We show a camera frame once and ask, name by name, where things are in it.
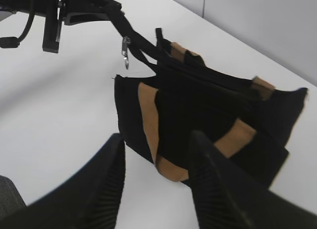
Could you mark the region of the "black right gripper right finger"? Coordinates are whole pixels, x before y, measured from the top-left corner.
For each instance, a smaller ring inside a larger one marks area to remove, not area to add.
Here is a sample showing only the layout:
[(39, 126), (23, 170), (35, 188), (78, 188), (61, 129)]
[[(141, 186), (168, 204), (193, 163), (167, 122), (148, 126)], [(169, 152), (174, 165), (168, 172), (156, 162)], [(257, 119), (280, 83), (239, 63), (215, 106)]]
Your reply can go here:
[(317, 216), (226, 159), (201, 131), (189, 142), (189, 181), (201, 229), (315, 229)]

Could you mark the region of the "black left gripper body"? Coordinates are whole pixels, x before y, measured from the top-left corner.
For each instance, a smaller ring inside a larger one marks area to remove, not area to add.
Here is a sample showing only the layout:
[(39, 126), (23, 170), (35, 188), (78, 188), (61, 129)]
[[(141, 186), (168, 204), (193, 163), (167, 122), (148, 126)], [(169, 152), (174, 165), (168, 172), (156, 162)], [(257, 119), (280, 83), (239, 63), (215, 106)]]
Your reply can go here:
[(46, 17), (49, 13), (49, 7), (54, 6), (57, 18), (64, 21), (64, 0), (0, 0), (0, 11), (29, 13), (31, 5), (36, 16)]

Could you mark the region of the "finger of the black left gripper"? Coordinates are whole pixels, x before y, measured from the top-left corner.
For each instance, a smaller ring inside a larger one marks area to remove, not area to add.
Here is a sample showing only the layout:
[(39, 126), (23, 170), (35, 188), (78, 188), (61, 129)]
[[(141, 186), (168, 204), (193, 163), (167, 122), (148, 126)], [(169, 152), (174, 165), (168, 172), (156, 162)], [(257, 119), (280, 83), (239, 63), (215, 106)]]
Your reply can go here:
[(94, 21), (108, 21), (108, 6), (122, 9), (115, 0), (65, 0), (64, 24), (67, 26)]
[(62, 18), (59, 17), (59, 8), (59, 1), (51, 1), (47, 8), (42, 45), (43, 51), (45, 52), (59, 52), (62, 23)]

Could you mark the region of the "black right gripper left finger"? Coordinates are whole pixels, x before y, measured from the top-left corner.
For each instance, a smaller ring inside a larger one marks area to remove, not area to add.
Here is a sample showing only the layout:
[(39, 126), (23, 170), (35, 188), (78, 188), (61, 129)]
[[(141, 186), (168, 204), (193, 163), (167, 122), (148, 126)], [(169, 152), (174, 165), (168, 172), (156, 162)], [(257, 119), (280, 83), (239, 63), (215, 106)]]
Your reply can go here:
[(76, 174), (5, 217), (2, 229), (113, 229), (125, 180), (125, 145), (113, 134)]

